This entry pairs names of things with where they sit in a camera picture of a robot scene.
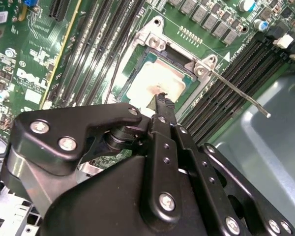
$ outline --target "pcie slot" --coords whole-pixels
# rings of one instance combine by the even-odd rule
[[[49,17],[56,21],[62,21],[67,13],[71,0],[53,0],[50,9]]]
[[[117,11],[118,13],[114,16],[112,20],[113,26],[111,27],[111,29],[109,29],[108,35],[107,36],[104,35],[102,37],[100,48],[98,47],[98,50],[96,50],[95,56],[92,59],[91,66],[88,69],[87,75],[85,76],[85,79],[83,80],[81,87],[77,93],[77,96],[72,101],[72,103],[76,102],[77,104],[81,104],[82,99],[87,90],[87,87],[89,86],[92,80],[93,74],[95,73],[105,51],[109,50],[108,46],[113,41],[114,35],[116,34],[117,29],[118,28],[122,29],[124,27],[124,25],[122,25],[124,22],[122,18],[125,18],[126,11],[127,11],[127,8],[129,7],[129,4],[130,4],[130,0],[123,1],[123,4],[120,6],[120,9],[118,9]]]
[[[83,24],[81,33],[79,34],[79,37],[77,38],[77,43],[74,46],[73,52],[67,62],[67,65],[64,69],[61,80],[55,92],[56,101],[58,101],[58,99],[61,98],[62,96],[61,92],[64,89],[64,85],[66,81],[69,81],[67,88],[70,88],[72,86],[73,81],[71,81],[71,74],[70,74],[71,70],[72,68],[76,67],[76,64],[82,57],[82,52],[86,47],[85,42],[88,41],[91,31],[94,28],[95,24],[97,23],[97,16],[98,16],[97,13],[98,13],[98,1],[95,0],[90,8],[90,11],[88,12],[88,15],[85,19],[86,24]]]
[[[248,80],[245,80],[241,86],[238,86],[238,88],[243,92],[250,94],[251,91],[249,91],[249,88],[252,84],[254,84],[258,80],[261,81],[262,79],[268,79],[268,77],[265,76],[265,73],[269,71],[269,68],[272,68],[271,65],[273,63],[276,63],[276,60],[277,57],[266,57],[266,59],[262,63],[260,63],[262,65],[260,69],[255,70],[252,74],[250,74]],[[228,111],[240,99],[241,97],[237,93],[235,93],[231,89],[226,89],[224,92],[224,96],[219,97],[221,104],[219,108],[214,110],[209,116],[201,117],[201,120],[205,119],[206,121],[197,126],[196,129],[193,131],[194,139],[200,140],[203,134],[212,128],[215,120],[220,119],[222,116],[224,116],[225,112]]]
[[[109,68],[113,65],[115,56],[120,52],[122,47],[124,46],[124,43],[126,42],[128,38],[128,32],[129,28],[131,27],[135,17],[141,10],[141,8],[144,5],[144,0],[138,0],[135,4],[133,4],[133,7],[131,8],[131,11],[129,12],[129,16],[127,20],[122,25],[122,30],[119,33],[119,37],[116,40],[116,43],[114,45],[114,48],[109,52],[106,61],[104,62],[104,65],[102,67],[102,70],[100,71],[95,83],[92,85],[92,88],[90,90],[90,93],[88,94],[86,98],[86,105],[92,104],[94,101],[102,83],[105,80],[105,77],[107,75],[107,72]]]
[[[257,41],[251,42],[247,45],[246,49],[238,56],[238,58],[230,65],[230,67],[222,73],[222,76],[234,84],[234,79],[237,78],[236,74],[240,71],[245,71],[243,68],[247,63],[255,62],[255,53],[258,53],[261,43]],[[189,113],[182,121],[182,125],[189,128],[199,118],[201,113],[206,107],[218,96],[218,94],[225,88],[225,84],[221,81],[216,81],[212,88],[205,94],[205,96],[198,102],[196,107]]]
[[[253,78],[255,76],[256,73],[258,73],[258,71],[253,71],[254,68],[259,65],[259,63],[261,62],[261,60],[268,54],[268,51],[264,51],[264,50],[259,50],[257,52],[256,55],[254,55],[253,59],[248,61],[248,64],[244,64],[244,66],[241,66],[240,70],[236,71],[236,73],[234,73],[235,75],[234,80],[233,80],[233,84],[238,87],[240,86],[241,82],[243,82],[243,80],[249,76],[249,78]],[[221,90],[219,90],[218,95],[214,96],[214,99],[212,99],[211,101],[215,101],[215,102],[210,102],[208,104],[210,104],[211,107],[208,107],[208,105],[205,107],[205,111],[209,112],[211,111],[211,109],[213,108],[217,108],[218,104],[223,102],[223,100],[225,100],[227,98],[227,96],[232,92],[232,89],[227,87],[227,86],[223,86]],[[201,127],[200,122],[203,122],[204,119],[201,116],[201,118],[195,118],[191,124],[188,126],[189,131],[191,132],[192,135],[194,135],[195,132],[197,132],[197,130],[199,129],[199,127]]]
[[[98,36],[100,30],[102,29],[104,23],[106,22],[110,10],[111,10],[111,6],[113,4],[114,0],[108,0],[108,1],[104,1],[104,4],[102,5],[100,12],[99,12],[99,18],[97,19],[96,22],[93,23],[93,28],[92,31],[90,32],[90,36],[88,37],[88,40],[86,42],[83,43],[83,50],[81,51],[81,53],[79,54],[79,60],[78,60],[78,64],[76,65],[76,68],[73,72],[73,74],[69,75],[69,85],[66,88],[66,91],[63,95],[63,103],[65,106],[68,105],[68,102],[70,101],[73,91],[79,81],[79,77],[81,75],[81,72],[83,70],[83,67],[86,63],[86,60],[88,58],[88,55],[90,54],[91,50],[92,50],[92,45],[90,45],[90,41],[89,39],[94,39],[94,37]]]
[[[282,66],[282,62],[277,62],[271,70],[267,72],[263,79],[257,80],[257,83],[254,83],[251,86],[251,90],[249,91],[250,95],[255,94],[280,67]],[[232,116],[234,113],[238,112],[241,107],[246,103],[244,98],[240,98],[237,103],[234,103],[234,107],[229,109],[228,114],[224,116],[220,116],[219,119],[215,119],[214,123],[211,125],[211,129],[208,129],[206,132],[203,132],[202,135],[199,135],[197,138],[194,138],[196,144],[199,146],[204,142],[207,142],[212,135],[214,135]]]

